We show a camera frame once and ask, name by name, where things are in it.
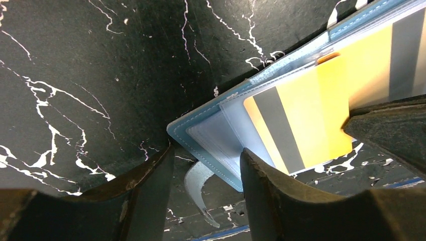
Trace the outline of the orange credit card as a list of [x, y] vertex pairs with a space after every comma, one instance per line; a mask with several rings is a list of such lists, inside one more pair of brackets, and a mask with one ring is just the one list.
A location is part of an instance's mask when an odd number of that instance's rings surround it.
[[356, 109], [425, 94], [425, 8], [386, 23], [319, 65], [328, 100]]
[[244, 100], [279, 171], [292, 174], [352, 151], [352, 138], [342, 130], [349, 117], [345, 68], [340, 54], [330, 54], [317, 66]]

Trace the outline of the blue card holder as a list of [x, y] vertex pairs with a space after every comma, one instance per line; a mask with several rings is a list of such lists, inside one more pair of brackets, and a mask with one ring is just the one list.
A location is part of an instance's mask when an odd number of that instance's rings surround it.
[[[289, 54], [282, 54], [281, 58], [272, 57], [253, 77], [216, 95], [167, 126], [168, 134], [197, 158], [197, 163], [187, 172], [184, 184], [210, 225], [220, 227], [208, 211], [201, 190], [209, 177], [217, 175], [235, 190], [242, 191], [240, 154], [243, 148], [250, 149], [277, 169], [244, 108], [244, 100], [317, 66], [321, 58], [338, 53], [340, 48], [367, 36], [376, 28], [421, 8], [425, 8], [425, 1], [357, 1], [350, 7], [347, 17], [339, 17], [338, 10], [333, 9], [326, 28], [306, 44]], [[352, 147], [351, 152], [358, 150]], [[309, 169], [322, 173], [325, 164], [332, 160], [288, 175], [296, 176]]]

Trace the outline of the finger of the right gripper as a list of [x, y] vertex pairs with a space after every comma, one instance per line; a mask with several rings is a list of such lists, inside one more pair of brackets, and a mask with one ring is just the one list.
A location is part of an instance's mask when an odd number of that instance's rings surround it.
[[343, 131], [425, 179], [425, 95], [350, 111]]

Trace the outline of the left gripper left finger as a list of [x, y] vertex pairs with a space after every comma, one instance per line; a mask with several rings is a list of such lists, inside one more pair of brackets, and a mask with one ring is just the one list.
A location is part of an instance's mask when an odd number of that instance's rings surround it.
[[162, 240], [174, 147], [80, 196], [1, 190], [1, 240]]

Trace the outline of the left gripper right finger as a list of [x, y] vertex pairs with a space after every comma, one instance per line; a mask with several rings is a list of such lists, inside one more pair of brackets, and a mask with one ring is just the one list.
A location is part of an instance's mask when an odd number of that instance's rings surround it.
[[249, 149], [240, 156], [252, 240], [425, 240], [425, 189], [345, 197], [306, 185]]

